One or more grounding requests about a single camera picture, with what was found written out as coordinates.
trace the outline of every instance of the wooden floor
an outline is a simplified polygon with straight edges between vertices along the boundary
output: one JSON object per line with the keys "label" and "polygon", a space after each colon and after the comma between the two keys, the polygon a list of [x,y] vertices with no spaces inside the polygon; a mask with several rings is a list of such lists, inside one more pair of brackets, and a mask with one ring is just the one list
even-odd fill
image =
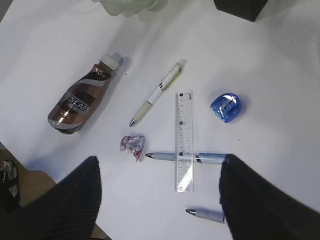
{"label": "wooden floor", "polygon": [[[1,143],[0,143],[0,161],[14,161],[19,173],[19,191],[20,206],[23,208],[27,204],[39,198],[49,189],[56,185],[43,171],[31,171],[26,169]],[[101,228],[95,225],[92,238],[111,240]]]}

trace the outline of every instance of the bottle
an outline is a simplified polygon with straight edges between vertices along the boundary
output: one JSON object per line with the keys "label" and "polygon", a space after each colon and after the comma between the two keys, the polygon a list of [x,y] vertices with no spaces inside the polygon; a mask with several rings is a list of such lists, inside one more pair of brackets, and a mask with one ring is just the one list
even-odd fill
{"label": "bottle", "polygon": [[48,115],[49,124],[63,134],[73,134],[101,102],[118,63],[105,54],[83,78],[75,82]]}

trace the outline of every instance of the blue pen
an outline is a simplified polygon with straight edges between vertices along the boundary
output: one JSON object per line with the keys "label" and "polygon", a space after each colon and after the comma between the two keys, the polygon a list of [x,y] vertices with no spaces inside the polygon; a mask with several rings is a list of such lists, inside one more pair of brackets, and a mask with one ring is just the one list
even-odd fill
{"label": "blue pen", "polygon": [[[156,160],[166,160],[174,162],[176,155],[174,153],[152,152],[145,155],[148,158]],[[200,164],[222,164],[226,158],[224,153],[196,153],[195,160]]]}

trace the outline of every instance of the white pen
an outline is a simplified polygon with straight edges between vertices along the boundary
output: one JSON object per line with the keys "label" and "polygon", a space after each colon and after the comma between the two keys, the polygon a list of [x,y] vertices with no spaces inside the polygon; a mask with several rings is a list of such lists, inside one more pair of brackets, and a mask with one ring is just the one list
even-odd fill
{"label": "white pen", "polygon": [[133,127],[137,125],[141,119],[147,114],[147,112],[151,109],[151,107],[157,102],[157,100],[161,97],[161,95],[170,87],[170,85],[179,77],[182,73],[184,66],[186,65],[187,60],[182,59],[178,62],[174,67],[170,70],[170,72],[165,76],[162,82],[160,82],[159,86],[152,93],[149,99],[142,105],[139,111],[132,118],[129,127]]}

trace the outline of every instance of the white table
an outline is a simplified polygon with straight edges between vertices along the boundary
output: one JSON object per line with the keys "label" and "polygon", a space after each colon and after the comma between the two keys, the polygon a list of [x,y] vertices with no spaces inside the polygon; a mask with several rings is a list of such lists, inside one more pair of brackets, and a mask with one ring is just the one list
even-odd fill
{"label": "white table", "polygon": [[[171,0],[158,13],[129,18],[111,17],[90,0],[15,0],[0,24],[0,141],[56,181],[98,156],[97,224],[114,240],[230,240],[227,225],[185,213],[188,206],[221,209],[219,166],[197,165],[195,193],[181,194],[172,162],[135,163],[119,150],[123,136],[142,133],[147,152],[173,152],[175,93],[192,89],[196,151],[234,153],[320,211],[319,12],[319,0],[269,0],[252,23],[217,11],[212,0]],[[80,132],[55,131],[48,113],[104,53],[125,59],[99,109]],[[188,59],[183,75],[129,128],[181,58]],[[225,92],[244,104],[229,124],[209,108]]]}

